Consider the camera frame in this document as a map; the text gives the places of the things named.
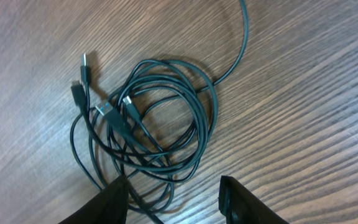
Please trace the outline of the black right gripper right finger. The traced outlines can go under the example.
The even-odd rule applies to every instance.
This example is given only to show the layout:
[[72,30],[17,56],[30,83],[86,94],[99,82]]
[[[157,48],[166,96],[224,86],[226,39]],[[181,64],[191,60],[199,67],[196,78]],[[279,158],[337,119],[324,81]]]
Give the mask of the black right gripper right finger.
[[235,178],[222,175],[219,211],[227,224],[288,224]]

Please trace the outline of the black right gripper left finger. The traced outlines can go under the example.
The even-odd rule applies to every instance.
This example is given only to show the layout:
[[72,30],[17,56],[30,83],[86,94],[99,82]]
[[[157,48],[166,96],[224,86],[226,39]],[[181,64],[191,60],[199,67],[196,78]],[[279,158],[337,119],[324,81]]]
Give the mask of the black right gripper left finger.
[[125,224],[129,209],[129,181],[116,178],[60,224]]

